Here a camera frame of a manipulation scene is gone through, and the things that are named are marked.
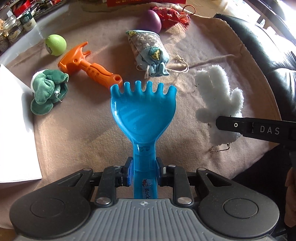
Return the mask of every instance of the green egg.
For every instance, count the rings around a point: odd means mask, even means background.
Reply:
[[[60,56],[65,52],[67,43],[62,36],[52,34],[45,40],[45,47],[51,55]]]

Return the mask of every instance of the beige blanket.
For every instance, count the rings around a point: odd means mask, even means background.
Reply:
[[[136,70],[125,31],[135,28],[138,17],[149,5],[129,6],[112,13],[86,13],[77,4],[70,6],[65,19],[52,22],[53,25],[72,22],[73,27],[58,33],[66,39],[67,50],[88,41],[84,49],[92,51],[87,57],[89,62],[120,74],[124,81],[145,81],[144,72]],[[231,89],[243,90],[243,116],[280,119],[266,78],[226,22],[194,15],[186,32],[174,27],[160,37],[171,58],[180,55],[192,66],[187,74],[171,73],[169,77],[150,79],[154,89],[158,82],[163,82],[166,89],[169,85],[178,89],[175,117],[156,147],[164,164],[180,165],[187,171],[206,167],[232,178],[274,147],[269,142],[241,137],[231,144],[229,151],[210,152],[208,126],[195,118],[196,110],[204,107],[204,103],[194,86],[194,75],[197,70],[219,64],[229,76]],[[50,56],[41,43],[7,67],[29,86],[36,71],[56,69],[60,59]],[[11,227],[9,208],[20,196],[84,167],[99,172],[107,166],[123,165],[133,153],[131,143],[112,118],[109,91],[83,71],[70,77],[68,87],[63,103],[49,114],[34,118],[43,179],[0,190],[0,227]],[[170,188],[159,189],[159,197],[170,195]],[[132,189],[118,188],[118,196],[131,197]]]

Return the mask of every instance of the white string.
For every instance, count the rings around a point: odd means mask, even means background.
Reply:
[[[183,70],[175,70],[175,69],[166,68],[166,70],[171,71],[171,72],[174,72],[174,73],[184,73],[184,74],[187,73],[189,71],[189,65],[185,61],[185,59],[184,58],[181,58],[179,55],[177,55],[176,56],[176,62],[177,61],[183,62],[186,65],[186,68],[183,69]],[[149,78],[149,68],[150,68],[150,65],[148,65],[147,68],[146,68],[145,77],[144,77],[145,79],[148,79]]]

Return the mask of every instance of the orange toy hammer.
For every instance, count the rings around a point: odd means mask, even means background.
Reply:
[[[82,69],[90,78],[109,90],[114,84],[121,87],[123,81],[120,75],[110,73],[103,66],[85,60],[85,57],[91,54],[89,50],[82,52],[82,48],[87,44],[88,42],[85,42],[72,48],[58,63],[59,69],[69,75]]]

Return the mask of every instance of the hammer head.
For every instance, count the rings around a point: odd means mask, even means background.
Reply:
[[[86,56],[91,54],[89,50],[85,53],[82,52],[82,48],[87,44],[88,42],[84,42],[72,48],[58,63],[59,69],[69,75],[79,71],[81,69],[81,60],[84,60]]]

